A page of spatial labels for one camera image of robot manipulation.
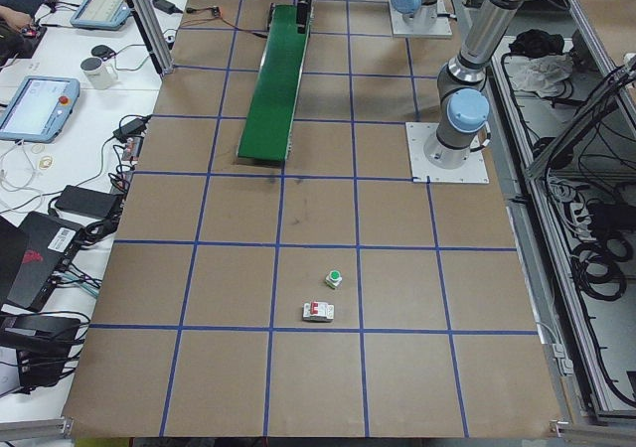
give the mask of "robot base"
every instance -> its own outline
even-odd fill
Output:
[[[409,19],[398,12],[391,3],[389,9],[394,37],[449,39],[453,36],[448,17],[436,17],[431,20],[426,12],[420,12],[414,18]],[[443,0],[437,0],[437,13],[446,13],[446,5],[444,5]]]
[[[408,122],[406,137],[410,156],[410,172],[414,182],[433,184],[488,184],[488,172],[481,152],[471,152],[466,162],[457,169],[443,169],[432,164],[424,154],[424,143],[437,130],[437,123]]]

